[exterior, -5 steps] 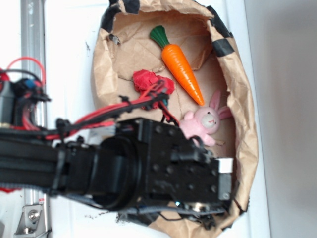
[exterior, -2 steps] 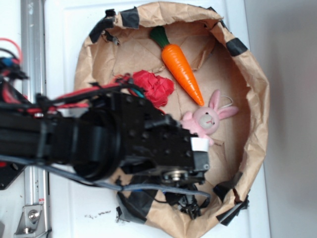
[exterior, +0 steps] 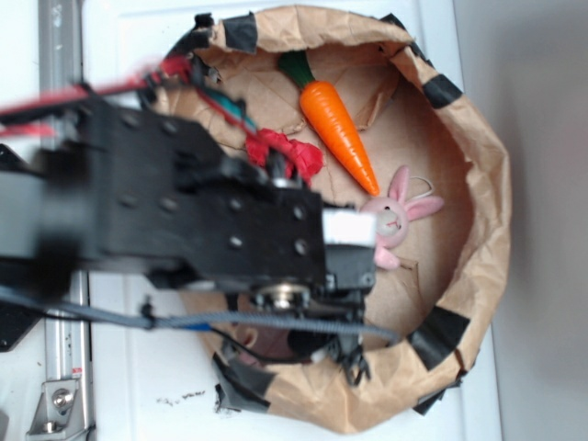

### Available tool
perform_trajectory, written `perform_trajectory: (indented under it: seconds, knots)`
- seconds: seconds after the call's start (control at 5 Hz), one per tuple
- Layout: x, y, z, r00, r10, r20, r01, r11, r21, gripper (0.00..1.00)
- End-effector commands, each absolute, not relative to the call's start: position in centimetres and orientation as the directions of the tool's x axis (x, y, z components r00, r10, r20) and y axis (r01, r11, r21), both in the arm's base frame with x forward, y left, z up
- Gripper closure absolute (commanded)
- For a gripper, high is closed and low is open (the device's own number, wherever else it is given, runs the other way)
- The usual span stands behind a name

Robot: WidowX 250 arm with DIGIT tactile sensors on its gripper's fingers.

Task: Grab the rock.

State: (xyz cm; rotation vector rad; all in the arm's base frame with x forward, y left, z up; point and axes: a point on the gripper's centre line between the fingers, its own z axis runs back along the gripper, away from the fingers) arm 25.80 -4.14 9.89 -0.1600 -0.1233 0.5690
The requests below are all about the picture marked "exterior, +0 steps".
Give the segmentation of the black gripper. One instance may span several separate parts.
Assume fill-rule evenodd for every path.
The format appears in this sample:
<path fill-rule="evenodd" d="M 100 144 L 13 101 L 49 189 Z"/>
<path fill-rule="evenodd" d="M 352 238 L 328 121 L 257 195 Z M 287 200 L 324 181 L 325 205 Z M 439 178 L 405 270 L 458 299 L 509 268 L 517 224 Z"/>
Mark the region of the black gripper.
<path fill-rule="evenodd" d="M 261 311 L 360 322 L 375 284 L 373 219 L 309 189 L 283 155 L 186 159 L 198 262 L 184 288 L 244 294 Z"/>

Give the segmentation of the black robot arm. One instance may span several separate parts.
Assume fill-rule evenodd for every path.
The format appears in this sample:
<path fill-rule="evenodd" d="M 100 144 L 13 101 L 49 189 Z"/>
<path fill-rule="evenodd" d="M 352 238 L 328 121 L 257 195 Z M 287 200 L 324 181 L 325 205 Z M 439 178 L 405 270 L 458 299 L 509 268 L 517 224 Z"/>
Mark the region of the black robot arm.
<path fill-rule="evenodd" d="M 291 331 L 307 355 L 356 356 L 371 333 L 370 217 L 326 203 L 278 147 L 266 163 L 225 153 L 196 122 L 101 98 L 5 110 L 8 129 L 47 116 L 73 135 L 1 171 L 1 300 L 127 327 L 213 330 L 222 322 Z M 142 274 L 157 288 L 251 297 L 256 312 L 161 318 L 76 307 L 78 270 Z"/>

